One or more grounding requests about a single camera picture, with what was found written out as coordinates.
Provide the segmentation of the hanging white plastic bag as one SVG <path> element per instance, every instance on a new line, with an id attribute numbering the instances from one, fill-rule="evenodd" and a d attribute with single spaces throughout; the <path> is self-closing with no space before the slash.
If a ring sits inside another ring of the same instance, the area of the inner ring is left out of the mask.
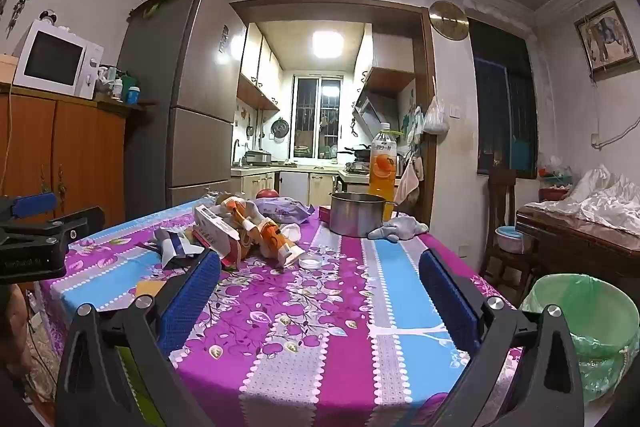
<path id="1" fill-rule="evenodd" d="M 432 87 L 434 95 L 431 99 L 430 105 L 427 107 L 426 113 L 424 114 L 422 130 L 424 133 L 430 135 L 446 135 L 449 131 L 446 106 L 437 94 L 435 77 L 432 77 Z"/>

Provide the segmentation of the white microwave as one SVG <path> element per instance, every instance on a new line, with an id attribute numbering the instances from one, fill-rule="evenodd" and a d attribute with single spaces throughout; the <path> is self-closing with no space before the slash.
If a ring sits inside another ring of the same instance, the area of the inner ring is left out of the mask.
<path id="1" fill-rule="evenodd" d="M 103 48 L 44 20 L 29 27 L 14 86 L 92 100 Z"/>

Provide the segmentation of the red apple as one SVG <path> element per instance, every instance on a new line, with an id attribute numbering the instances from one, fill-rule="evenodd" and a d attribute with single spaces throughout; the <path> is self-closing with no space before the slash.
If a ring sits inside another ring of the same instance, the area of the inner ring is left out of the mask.
<path id="1" fill-rule="evenodd" d="M 278 197 L 279 193 L 274 188 L 263 188 L 257 194 L 257 198 L 275 198 Z"/>

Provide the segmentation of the steel pot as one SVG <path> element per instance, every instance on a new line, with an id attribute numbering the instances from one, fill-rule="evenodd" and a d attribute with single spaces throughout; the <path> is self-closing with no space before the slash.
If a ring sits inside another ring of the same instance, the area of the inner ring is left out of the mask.
<path id="1" fill-rule="evenodd" d="M 366 193 L 331 195 L 329 228 L 341 236 L 363 239 L 383 223 L 385 199 Z"/>

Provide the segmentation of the clear plastic lid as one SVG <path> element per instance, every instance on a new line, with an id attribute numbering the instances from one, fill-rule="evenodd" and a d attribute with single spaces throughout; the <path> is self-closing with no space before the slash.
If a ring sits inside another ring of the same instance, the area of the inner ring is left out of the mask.
<path id="1" fill-rule="evenodd" d="M 298 258 L 297 263 L 304 270 L 319 270 L 323 265 L 323 259 L 318 255 L 303 254 Z"/>

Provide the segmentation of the orange wooden cabinet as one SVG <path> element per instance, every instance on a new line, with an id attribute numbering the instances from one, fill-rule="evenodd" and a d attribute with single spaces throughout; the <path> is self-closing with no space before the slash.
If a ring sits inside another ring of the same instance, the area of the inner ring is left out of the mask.
<path id="1" fill-rule="evenodd" d="M 124 153 L 138 106 L 1 86 L 1 193 L 51 192 L 56 207 L 25 223 L 99 206 L 108 227 L 125 220 Z"/>

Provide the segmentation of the framed elephant picture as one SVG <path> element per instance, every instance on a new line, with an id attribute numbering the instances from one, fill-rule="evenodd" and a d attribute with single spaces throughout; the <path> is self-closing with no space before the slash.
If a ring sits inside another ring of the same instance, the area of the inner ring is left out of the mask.
<path id="1" fill-rule="evenodd" d="M 589 75 L 598 82 L 639 68 L 631 34 L 615 1 L 575 23 L 585 51 Z"/>

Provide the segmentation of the orange white snack wrapper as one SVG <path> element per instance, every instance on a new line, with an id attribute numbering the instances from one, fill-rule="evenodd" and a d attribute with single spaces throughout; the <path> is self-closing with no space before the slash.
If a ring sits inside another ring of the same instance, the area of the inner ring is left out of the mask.
<path id="1" fill-rule="evenodd" d="M 218 205 L 250 238 L 250 243 L 259 247 L 262 257 L 276 262 L 279 268 L 292 265 L 305 254 L 303 248 L 289 239 L 276 222 L 263 216 L 251 200 L 235 195 L 220 196 Z"/>

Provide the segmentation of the dark wooden chair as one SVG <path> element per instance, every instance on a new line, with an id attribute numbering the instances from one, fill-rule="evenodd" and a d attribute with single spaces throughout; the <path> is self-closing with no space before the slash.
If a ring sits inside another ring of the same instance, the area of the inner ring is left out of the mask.
<path id="1" fill-rule="evenodd" d="M 488 174 L 488 233 L 480 275 L 514 292 L 518 306 L 532 275 L 529 240 L 515 228 L 516 171 L 492 168 Z"/>

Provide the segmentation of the grey refrigerator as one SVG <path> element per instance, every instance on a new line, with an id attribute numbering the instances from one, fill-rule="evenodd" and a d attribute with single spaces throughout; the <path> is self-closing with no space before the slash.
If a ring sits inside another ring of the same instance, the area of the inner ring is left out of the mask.
<path id="1" fill-rule="evenodd" d="M 146 109 L 127 122 L 127 219 L 228 190 L 245 33 L 224 0 L 149 0 L 131 11 L 117 67 Z"/>

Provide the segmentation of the dark wooden dining table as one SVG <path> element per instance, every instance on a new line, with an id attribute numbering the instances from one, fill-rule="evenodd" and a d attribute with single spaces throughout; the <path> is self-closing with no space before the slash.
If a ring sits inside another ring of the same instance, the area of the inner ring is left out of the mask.
<path id="1" fill-rule="evenodd" d="M 637 236 L 530 206 L 516 213 L 516 229 L 533 239 L 532 255 L 542 272 L 588 274 L 639 300 Z"/>

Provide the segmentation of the round brass wall plate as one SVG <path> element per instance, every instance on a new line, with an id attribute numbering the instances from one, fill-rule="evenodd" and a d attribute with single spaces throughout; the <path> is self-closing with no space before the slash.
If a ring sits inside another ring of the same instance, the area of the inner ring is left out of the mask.
<path id="1" fill-rule="evenodd" d="M 432 27 L 439 35 L 452 41 L 462 41 L 469 37 L 469 20 L 457 5 L 449 1 L 435 1 L 430 8 Z"/>

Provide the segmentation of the grey white paper bag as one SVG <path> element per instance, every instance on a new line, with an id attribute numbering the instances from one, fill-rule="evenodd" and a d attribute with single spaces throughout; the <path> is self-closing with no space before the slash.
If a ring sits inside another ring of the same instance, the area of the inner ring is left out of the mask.
<path id="1" fill-rule="evenodd" d="M 172 267 L 178 261 L 199 256 L 205 251 L 204 247 L 192 244 L 185 231 L 176 228 L 154 230 L 151 245 L 160 255 L 163 269 Z"/>

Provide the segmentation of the purple snack bag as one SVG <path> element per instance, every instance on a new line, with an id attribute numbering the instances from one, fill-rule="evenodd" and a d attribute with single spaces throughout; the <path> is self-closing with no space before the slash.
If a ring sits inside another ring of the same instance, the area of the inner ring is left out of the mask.
<path id="1" fill-rule="evenodd" d="M 289 197 L 256 198 L 255 205 L 263 216 L 280 225 L 300 225 L 314 214 L 313 205 Z"/>

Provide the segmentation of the blue basin on chair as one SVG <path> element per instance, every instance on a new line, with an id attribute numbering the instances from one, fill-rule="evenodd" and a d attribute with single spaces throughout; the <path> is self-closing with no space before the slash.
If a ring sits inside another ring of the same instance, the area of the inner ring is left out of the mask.
<path id="1" fill-rule="evenodd" d="M 503 225 L 495 229 L 498 247 L 510 254 L 524 254 L 526 242 L 524 235 L 514 227 Z"/>

